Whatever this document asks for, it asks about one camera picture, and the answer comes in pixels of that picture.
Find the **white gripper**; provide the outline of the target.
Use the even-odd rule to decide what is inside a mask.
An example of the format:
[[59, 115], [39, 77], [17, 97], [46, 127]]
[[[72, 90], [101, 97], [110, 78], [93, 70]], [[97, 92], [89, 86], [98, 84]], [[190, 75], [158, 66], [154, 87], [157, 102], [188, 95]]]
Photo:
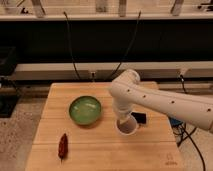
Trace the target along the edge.
[[126, 122], [130, 118], [130, 114], [132, 113], [132, 105], [122, 104], [118, 103], [117, 101], [114, 101], [113, 111], [120, 122]]

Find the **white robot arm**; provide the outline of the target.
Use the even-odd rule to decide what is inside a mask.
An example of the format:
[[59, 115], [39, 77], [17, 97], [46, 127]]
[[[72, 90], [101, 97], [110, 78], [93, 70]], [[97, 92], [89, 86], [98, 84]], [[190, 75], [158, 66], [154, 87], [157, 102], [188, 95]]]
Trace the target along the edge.
[[213, 133], [211, 98], [146, 88], [140, 85], [140, 76], [132, 69], [111, 82], [109, 93], [113, 110], [122, 123], [130, 118], [132, 105], [137, 104]]

